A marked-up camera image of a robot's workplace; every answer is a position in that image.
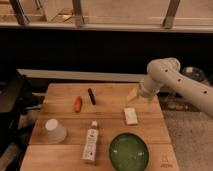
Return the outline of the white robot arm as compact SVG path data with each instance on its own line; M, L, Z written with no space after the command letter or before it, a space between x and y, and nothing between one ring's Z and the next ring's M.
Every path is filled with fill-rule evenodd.
M139 96L152 98L163 86L167 86L213 119L213 88L182 75L180 67L176 58L150 61L147 75L137 88L128 93L126 101L130 102Z

